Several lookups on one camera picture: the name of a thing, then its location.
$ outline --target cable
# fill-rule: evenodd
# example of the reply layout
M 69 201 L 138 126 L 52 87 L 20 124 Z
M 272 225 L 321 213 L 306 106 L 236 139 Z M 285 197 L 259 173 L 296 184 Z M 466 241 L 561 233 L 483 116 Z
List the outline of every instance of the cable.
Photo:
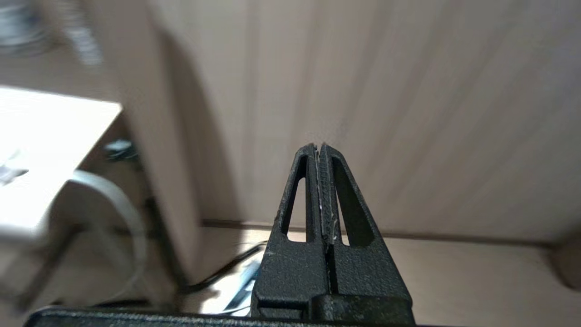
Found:
M 218 271 L 210 275 L 208 278 L 204 279 L 203 281 L 197 284 L 186 286 L 184 289 L 180 290 L 180 293 L 182 295 L 187 295 L 208 288 L 213 283 L 216 283 L 218 280 L 224 277 L 228 273 L 228 271 L 230 271 L 240 262 L 250 258 L 251 256 L 258 253 L 260 250 L 262 250 L 262 247 L 264 247 L 267 242 L 268 241 L 262 241 L 256 244 L 255 246 L 251 247 L 250 249 L 246 250 L 245 252 L 238 254 L 236 257 L 234 257 L 234 259 L 232 259 L 232 261 L 225 264 L 222 268 L 220 268 Z
M 239 307 L 239 308 L 234 308 L 234 309 L 228 309 L 228 310 L 224 310 L 224 311 L 220 311 L 220 312 L 216 312 L 213 313 L 211 315 L 229 315 L 229 314 L 233 314 L 235 312 L 238 312 L 240 310 L 244 310 L 244 309 L 248 309 L 250 308 L 249 305 L 245 306 L 245 307 Z
M 218 269 L 215 273 L 211 274 L 208 278 L 206 278 L 203 281 L 196 283 L 194 285 L 188 285 L 185 288 L 178 290 L 177 292 L 180 295 L 189 295 L 189 294 L 199 292 L 203 289 L 210 287 L 212 284 L 216 283 L 218 280 L 220 280 L 222 277 L 224 277 L 228 273 L 228 271 L 230 271 L 233 267 L 235 267 L 236 265 L 240 264 L 244 260 L 250 258 L 254 254 L 261 251 L 263 249 L 263 247 L 266 246 L 267 243 L 268 243 L 268 241 L 262 241 L 262 242 L 256 243 L 256 245 L 254 245 L 250 249 L 244 251 L 243 253 L 238 254 L 229 263 L 225 264 L 222 268 Z M 137 306 L 146 306 L 148 304 L 149 304 L 149 301 L 146 299 L 135 298 L 135 299 L 128 299 L 128 300 L 105 301 L 105 302 L 101 302 L 99 304 L 95 304 L 95 305 L 93 305 L 93 307 L 101 307 L 101 308 L 113 308 L 113 307 L 123 307 L 123 306 L 137 307 Z M 244 309 L 244 308 L 233 309 L 234 310 L 233 312 L 236 312 L 236 311 L 239 311 L 242 309 Z
M 135 269 L 123 288 L 109 297 L 109 300 L 118 298 L 129 291 L 145 271 L 147 263 L 147 235 L 145 233 L 141 216 L 122 189 L 110 180 L 83 170 L 75 170 L 69 181 L 87 186 L 107 198 L 123 220 L 125 220 L 125 223 L 129 228 L 133 240 Z

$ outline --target wooden panel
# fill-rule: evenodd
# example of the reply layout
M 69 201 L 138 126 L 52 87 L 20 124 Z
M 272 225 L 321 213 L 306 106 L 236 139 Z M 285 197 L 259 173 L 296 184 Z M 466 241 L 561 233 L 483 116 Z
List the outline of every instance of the wooden panel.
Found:
M 386 232 L 581 225 L 578 2 L 153 4 L 206 99 L 181 108 L 193 156 L 214 153 L 194 165 L 204 218 L 272 222 L 294 152 L 327 142 Z

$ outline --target floor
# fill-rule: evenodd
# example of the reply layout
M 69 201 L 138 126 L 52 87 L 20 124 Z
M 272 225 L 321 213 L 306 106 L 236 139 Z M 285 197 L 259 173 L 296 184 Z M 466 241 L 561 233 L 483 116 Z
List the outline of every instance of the floor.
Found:
M 198 278 L 211 274 L 236 253 L 267 240 L 269 234 L 266 230 L 204 228 Z M 301 240 L 304 234 L 290 233 L 289 238 Z M 581 321 L 581 293 L 560 284 L 547 263 L 545 250 L 449 241 L 385 241 L 414 300 L 418 324 L 571 326 Z M 171 293 L 159 254 L 150 257 L 148 276 L 161 292 Z M 3 285 L 23 285 L 36 266 L 38 257 L 0 246 Z M 211 289 L 187 298 L 185 311 L 221 311 L 238 280 L 235 272 Z M 90 237 L 78 237 L 34 309 L 55 300 L 69 306 L 90 305 L 114 293 L 123 280 Z M 26 316 L 14 312 L 8 303 L 0 305 L 2 326 L 21 326 Z

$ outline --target white object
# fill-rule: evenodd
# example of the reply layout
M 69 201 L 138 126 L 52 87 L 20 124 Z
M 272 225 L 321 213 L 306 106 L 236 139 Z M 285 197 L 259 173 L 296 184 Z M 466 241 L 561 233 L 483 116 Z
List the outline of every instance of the white object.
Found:
M 75 170 L 69 181 L 87 186 L 107 198 L 113 207 L 115 207 L 117 213 L 119 213 L 121 218 L 123 218 L 127 224 L 127 227 L 129 228 L 129 232 L 131 233 L 131 239 L 133 241 L 133 253 L 135 258 L 135 268 L 131 274 L 131 277 L 121 288 L 121 290 L 119 290 L 108 299 L 108 301 L 111 301 L 132 289 L 137 280 L 141 278 L 145 272 L 145 265 L 147 264 L 147 238 L 145 235 L 143 219 L 125 192 L 123 192 L 119 186 L 115 185 L 110 180 L 83 170 Z M 120 247 L 115 247 L 113 242 L 109 241 L 108 237 L 103 239 L 103 243 L 108 243 L 103 244 L 106 246 L 107 250 L 117 251 L 119 252 L 118 255 L 124 255 L 123 249 Z
M 46 232 L 51 202 L 120 111 L 114 102 L 0 86 L 0 143 L 17 148 L 29 170 L 0 187 L 0 233 Z

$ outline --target black cable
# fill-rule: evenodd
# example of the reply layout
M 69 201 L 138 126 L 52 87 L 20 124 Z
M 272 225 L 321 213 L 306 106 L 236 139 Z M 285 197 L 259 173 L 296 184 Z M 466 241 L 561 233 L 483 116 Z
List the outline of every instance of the black cable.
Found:
M 229 263 L 225 264 L 222 268 L 218 269 L 215 273 L 211 274 L 208 278 L 204 279 L 203 281 L 196 283 L 194 285 L 186 285 L 182 289 L 179 289 L 177 292 L 179 295 L 189 295 L 192 293 L 199 292 L 203 289 L 207 289 L 211 285 L 215 284 L 218 280 L 228 274 L 232 268 L 243 262 L 244 260 L 250 258 L 251 256 L 255 255 L 256 253 L 260 252 L 268 241 L 262 241 L 255 246 L 251 247 L 250 249 L 244 251 L 243 253 L 238 254 L 234 259 L 232 259 Z M 126 300 L 116 300 L 116 301 L 108 301 L 108 302 L 101 302 L 92 307 L 95 308 L 119 308 L 119 307 L 144 307 L 150 305 L 149 301 L 145 298 L 133 298 L 133 299 L 126 299 Z
M 260 250 L 262 250 L 262 247 L 264 247 L 265 245 L 266 245 L 266 241 L 263 241 L 255 246 L 251 247 L 250 249 L 246 250 L 245 252 L 238 254 L 236 257 L 234 257 L 234 259 L 232 259 L 232 261 L 230 261 L 229 263 L 224 265 L 218 271 L 213 273 L 210 277 L 204 279 L 203 281 L 201 281 L 197 284 L 187 285 L 183 289 L 179 290 L 179 293 L 182 295 L 188 295 L 188 294 L 192 294 L 195 292 L 199 292 L 205 288 L 208 288 L 209 286 L 211 286 L 212 284 L 214 284 L 218 280 L 220 280 L 222 277 L 227 275 L 227 273 L 232 268 L 234 268 L 236 265 L 238 265 L 240 262 L 250 258 L 251 256 L 258 253 Z

